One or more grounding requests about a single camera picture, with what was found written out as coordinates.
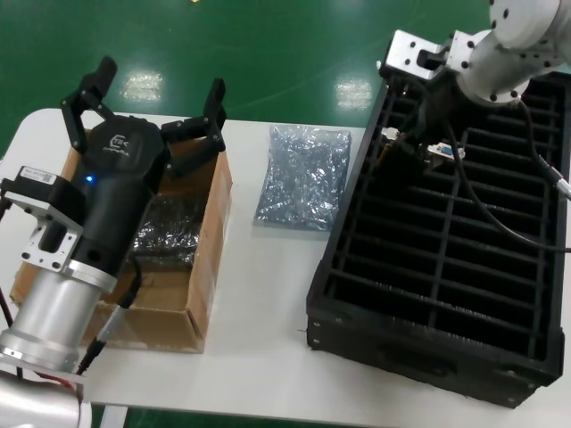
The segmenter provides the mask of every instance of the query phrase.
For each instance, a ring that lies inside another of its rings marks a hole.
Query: black plastic tray
[[[307,299],[308,344],[505,407],[562,375],[564,257],[504,238],[465,195],[453,165],[391,195],[373,174],[380,130],[419,94],[383,85]],[[568,177],[571,79],[523,96],[540,154]],[[507,226],[565,245],[567,202],[527,155],[525,123],[502,109],[462,137],[468,176]]]

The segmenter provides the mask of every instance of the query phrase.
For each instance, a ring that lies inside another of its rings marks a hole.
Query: cable
[[[537,152],[534,141],[534,121],[532,114],[525,105],[519,100],[517,104],[519,110],[522,111],[525,117],[525,135],[527,138],[527,148],[535,166],[539,169],[540,174],[543,175],[545,180],[552,184],[560,193],[571,201],[571,185],[566,181],[559,171],[553,168],[547,161]]]
[[[135,268],[135,276],[131,281],[131,285],[129,286],[125,294],[123,294],[119,299],[119,301],[117,302],[117,306],[111,313],[111,316],[109,317],[103,328],[99,331],[99,333],[91,341],[91,343],[89,343],[89,346],[87,347],[86,350],[86,355],[79,363],[77,371],[78,375],[84,374],[86,370],[89,368],[89,366],[91,366],[91,363],[93,363],[93,361],[97,358],[97,356],[99,356],[99,354],[107,344],[107,340],[109,339],[109,337],[111,337],[111,335],[115,331],[115,328],[123,319],[125,311],[130,308],[130,306],[133,304],[133,301],[135,301],[135,298],[137,297],[138,291],[143,283],[143,275],[141,273],[141,267],[137,259],[133,256],[131,257],[131,261],[133,263],[133,268]]]
[[[435,108],[437,108],[437,106],[433,102],[432,96],[430,95],[428,90],[424,87],[424,85],[422,85],[420,82],[418,82],[414,78],[407,78],[407,82],[409,84],[413,85],[416,89],[418,89],[422,93],[423,97],[428,102],[430,102]],[[468,195],[470,196],[470,198],[474,202],[475,206],[480,210],[482,215],[484,217],[486,217],[490,223],[492,223],[494,226],[496,226],[496,228],[502,234],[507,236],[508,238],[515,239],[516,241],[520,241],[521,243],[524,243],[525,245],[535,247],[539,250],[544,250],[544,251],[571,252],[571,248],[555,247],[555,246],[551,246],[551,245],[545,245],[542,243],[538,243],[532,239],[528,239],[528,238],[518,234],[517,232],[514,232],[509,227],[507,227],[503,223],[501,223],[487,209],[487,207],[482,203],[482,201],[480,201],[480,198],[478,198],[476,192],[474,191],[474,188],[470,184],[470,180],[468,179],[468,175],[466,174],[466,171],[464,170],[464,164],[462,163],[462,159],[460,158],[459,144],[458,144],[458,141],[456,140],[456,136],[454,135],[454,131],[452,130],[451,123],[445,117],[442,117],[442,124],[443,124],[443,128],[444,128],[444,132],[446,133],[446,137],[450,140],[450,144],[452,147],[452,153],[454,154],[454,163],[456,164],[456,170],[458,171],[458,174],[460,176],[460,180],[462,181],[462,184],[464,185],[464,189],[466,190],[466,192],[468,193]],[[534,148],[535,143],[533,141],[533,128],[529,127],[530,124],[531,124],[531,121],[528,120],[527,121],[527,125],[528,125],[527,139],[528,139],[529,146]]]

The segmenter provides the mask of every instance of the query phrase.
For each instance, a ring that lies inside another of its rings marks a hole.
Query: metal part
[[[117,278],[114,276],[76,260],[72,260],[70,262],[64,273],[72,278],[78,279],[79,281],[101,288],[105,293],[112,292],[115,288],[115,284],[117,283]]]
[[[47,202],[41,202],[14,192],[6,192],[6,199],[37,218],[37,227],[29,238],[28,247],[22,253],[22,261],[54,272],[62,271],[70,260],[71,254],[83,232],[83,227],[63,215]],[[39,248],[39,243],[42,241],[44,233],[52,221],[67,227],[67,233],[56,252],[42,251]]]
[[[401,134],[397,128],[383,128],[381,129],[381,134],[385,136],[387,140],[396,140]]]
[[[427,150],[430,153],[432,153],[434,156],[454,161],[454,154],[452,153],[452,148],[449,144],[439,143],[439,144],[429,145]],[[464,159],[466,157],[466,151],[464,149],[459,148],[458,152],[461,159]]]
[[[85,378],[84,376],[69,372],[62,372],[60,370],[50,370],[48,368],[38,366],[36,364],[30,364],[27,363],[26,361],[22,361],[21,359],[16,359],[1,353],[0,353],[0,364],[9,364],[10,366],[21,367],[24,370],[29,370],[30,372],[41,373],[43,375],[50,375],[52,377],[58,377],[60,379],[63,379],[64,381],[74,383],[76,386],[76,392],[78,393],[78,396],[81,399],[84,398],[83,386],[87,380],[87,378]]]
[[[444,71],[444,67],[439,67],[436,70],[420,67],[417,64],[418,54],[420,51],[438,54],[444,47],[446,45],[437,45],[424,38],[397,30],[394,32],[393,42],[385,59],[385,66],[390,69],[404,71],[424,80],[431,80]]]
[[[101,288],[40,270],[12,327],[0,334],[0,352],[51,370],[70,372]]]
[[[545,35],[560,4],[561,0],[495,0],[490,6],[493,32],[504,47],[530,48]]]
[[[78,428],[82,412],[87,409],[73,391],[0,371],[0,426]]]
[[[488,33],[475,49],[469,49],[469,68],[458,70],[459,88],[479,105],[494,107],[512,103],[515,100],[512,91],[523,94],[530,78],[549,71],[543,61],[531,55],[522,58],[519,53],[503,49],[499,44],[494,33]]]
[[[469,66],[470,56],[474,53],[474,48],[469,47],[468,44],[472,42],[474,45],[477,45],[488,33],[489,31],[480,31],[477,34],[470,35],[462,31],[455,31],[450,46],[450,53],[446,60],[446,67],[458,73],[465,70],[465,68],[462,67],[462,63],[467,62]]]
[[[564,194],[569,200],[571,200],[571,185],[569,185],[565,178],[561,178],[555,187],[557,187],[557,190],[559,190],[560,193]]]

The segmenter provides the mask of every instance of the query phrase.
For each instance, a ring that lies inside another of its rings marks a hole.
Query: label sticker
[[[52,185],[55,183],[57,176],[55,174],[50,174],[49,172],[40,171],[39,169],[33,169],[24,167],[20,173],[22,177],[29,178],[30,180],[39,181],[40,183],[45,183],[47,185]]]

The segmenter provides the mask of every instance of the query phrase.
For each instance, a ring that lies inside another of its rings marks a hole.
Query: robotic arm
[[[387,163],[381,170],[405,169],[415,177],[414,171],[453,159],[450,146],[440,143],[443,119],[461,134],[495,109],[517,105],[530,78],[571,62],[570,0],[490,0],[490,20],[492,30],[455,31],[442,45],[395,33],[381,76],[403,92],[412,78],[423,81],[431,99],[405,120],[398,135],[392,132],[388,147],[396,150],[383,152],[379,166]]]
[[[71,181],[24,166],[15,179],[5,178],[0,185],[0,218],[16,205],[37,219],[21,259],[38,268],[13,324],[0,334],[0,362],[65,385],[0,372],[0,427],[85,426],[88,410],[82,405],[80,374],[101,351],[138,286],[132,285],[120,300],[73,374],[95,304],[114,289],[163,175],[187,176],[226,149],[221,78],[214,80],[202,116],[158,128],[145,119],[115,115],[105,106],[116,70],[111,58],[103,58],[61,103],[71,147],[81,154]],[[81,114],[88,109],[104,122],[87,137]],[[174,155],[173,146],[193,138],[202,140]]]

